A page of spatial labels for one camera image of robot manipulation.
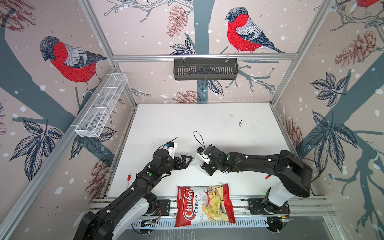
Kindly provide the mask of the white remote control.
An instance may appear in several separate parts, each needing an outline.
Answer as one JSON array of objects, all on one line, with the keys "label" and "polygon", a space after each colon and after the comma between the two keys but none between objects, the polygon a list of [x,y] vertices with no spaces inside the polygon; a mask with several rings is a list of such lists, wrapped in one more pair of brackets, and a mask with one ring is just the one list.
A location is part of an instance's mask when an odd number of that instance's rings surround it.
[{"label": "white remote control", "polygon": [[204,161],[201,161],[198,158],[193,158],[191,161],[190,165],[201,171],[202,173],[206,174],[206,171],[203,168],[203,165],[205,164]]}]

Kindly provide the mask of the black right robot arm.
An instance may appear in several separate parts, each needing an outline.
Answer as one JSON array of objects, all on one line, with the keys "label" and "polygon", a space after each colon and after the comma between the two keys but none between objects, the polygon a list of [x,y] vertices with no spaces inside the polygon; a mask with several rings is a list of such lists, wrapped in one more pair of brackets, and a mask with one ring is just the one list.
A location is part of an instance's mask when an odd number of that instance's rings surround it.
[{"label": "black right robot arm", "polygon": [[198,156],[203,160],[202,169],[210,176],[216,171],[225,174],[257,172],[277,177],[280,182],[268,188],[265,197],[249,210],[261,215],[288,212],[288,200],[292,197],[308,198],[311,194],[313,169],[291,152],[282,150],[268,156],[245,155],[238,152],[228,154],[213,145],[199,147]]}]

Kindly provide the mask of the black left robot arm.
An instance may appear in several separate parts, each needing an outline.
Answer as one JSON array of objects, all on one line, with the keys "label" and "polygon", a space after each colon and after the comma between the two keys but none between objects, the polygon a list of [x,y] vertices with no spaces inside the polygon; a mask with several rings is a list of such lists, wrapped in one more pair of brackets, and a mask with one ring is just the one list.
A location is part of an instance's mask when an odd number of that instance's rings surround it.
[{"label": "black left robot arm", "polygon": [[117,240],[140,216],[156,211],[157,196],[151,191],[163,175],[186,169],[192,160],[192,156],[174,157],[166,149],[156,150],[152,161],[119,197],[97,213],[83,216],[74,239]]}]

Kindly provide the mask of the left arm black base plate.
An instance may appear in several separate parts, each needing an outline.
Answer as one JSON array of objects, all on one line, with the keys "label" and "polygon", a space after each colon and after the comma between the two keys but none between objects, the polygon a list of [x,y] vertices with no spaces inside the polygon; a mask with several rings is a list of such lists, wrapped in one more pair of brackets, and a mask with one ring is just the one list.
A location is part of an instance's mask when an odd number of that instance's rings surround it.
[{"label": "left arm black base plate", "polygon": [[171,209],[171,200],[156,200],[150,216],[169,216]]}]

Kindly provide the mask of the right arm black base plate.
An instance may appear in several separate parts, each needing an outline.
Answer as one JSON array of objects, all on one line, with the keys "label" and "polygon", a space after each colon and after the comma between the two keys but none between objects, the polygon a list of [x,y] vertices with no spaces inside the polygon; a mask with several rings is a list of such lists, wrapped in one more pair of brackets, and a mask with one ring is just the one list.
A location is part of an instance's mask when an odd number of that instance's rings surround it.
[{"label": "right arm black base plate", "polygon": [[269,201],[264,203],[264,199],[248,199],[248,210],[252,215],[289,215],[291,213],[288,202],[282,207],[276,206]]}]

